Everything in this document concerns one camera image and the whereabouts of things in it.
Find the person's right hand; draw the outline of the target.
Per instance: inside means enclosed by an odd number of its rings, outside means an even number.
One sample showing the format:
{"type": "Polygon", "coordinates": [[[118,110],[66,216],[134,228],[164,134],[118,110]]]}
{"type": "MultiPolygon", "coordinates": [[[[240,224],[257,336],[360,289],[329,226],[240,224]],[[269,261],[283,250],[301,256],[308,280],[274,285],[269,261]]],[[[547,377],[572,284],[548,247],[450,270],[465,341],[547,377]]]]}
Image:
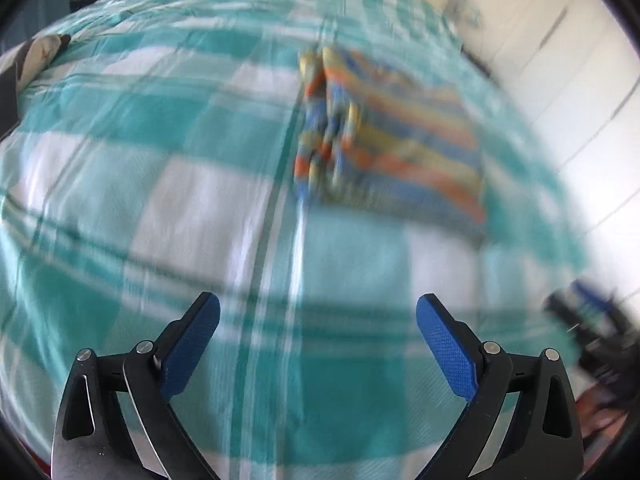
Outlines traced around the person's right hand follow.
{"type": "Polygon", "coordinates": [[[628,413],[608,404],[608,392],[600,386],[586,390],[576,401],[580,432],[584,439],[605,436],[612,441],[626,422],[628,413]]]}

